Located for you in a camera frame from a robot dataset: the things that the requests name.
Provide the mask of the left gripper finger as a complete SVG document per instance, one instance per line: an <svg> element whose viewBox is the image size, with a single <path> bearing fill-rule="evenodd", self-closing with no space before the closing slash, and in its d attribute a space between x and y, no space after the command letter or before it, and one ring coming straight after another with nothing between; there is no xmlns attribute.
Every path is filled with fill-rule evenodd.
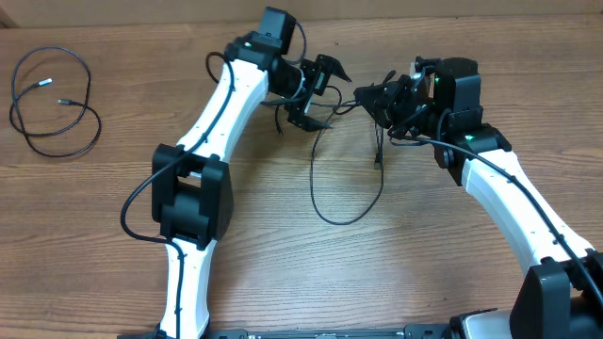
<svg viewBox="0 0 603 339"><path fill-rule="evenodd" d="M350 77L346 74L341 62L337 58L319 54L317 55L316 63L326 75L334 75L346 82L351 82Z"/></svg>
<svg viewBox="0 0 603 339"><path fill-rule="evenodd" d="M305 132L316 132L332 128L331 124L327 121L318 121L303 114L294 116L294 124Z"/></svg>

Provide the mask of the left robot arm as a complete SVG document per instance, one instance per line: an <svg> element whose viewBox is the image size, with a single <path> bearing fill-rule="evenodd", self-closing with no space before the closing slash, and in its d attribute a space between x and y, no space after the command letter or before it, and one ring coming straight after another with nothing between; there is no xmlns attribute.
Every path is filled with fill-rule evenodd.
<svg viewBox="0 0 603 339"><path fill-rule="evenodd" d="M209 325L209 272L214 250L234 212L229 163L253 112L281 105L288 121L306 132L323 123L306 115L335 76L339 60L285 59L296 19L266 8L260 27L228 43L217 87L194 126L173 145L161 144L152 161L152 218L167 242L166 311L157 338L201 338Z"/></svg>

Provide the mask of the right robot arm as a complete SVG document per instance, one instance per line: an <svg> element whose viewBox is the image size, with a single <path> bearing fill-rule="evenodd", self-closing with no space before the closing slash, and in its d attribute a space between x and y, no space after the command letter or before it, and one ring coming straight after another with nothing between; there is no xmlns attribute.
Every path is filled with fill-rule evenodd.
<svg viewBox="0 0 603 339"><path fill-rule="evenodd" d="M510 141L482 120L481 75L465 57L417 57L408 74L360 87L355 100L393 139L430 144L487 212L524 278L509 311L455 315L423 338L599 338L602 254L573 231L522 170Z"/></svg>

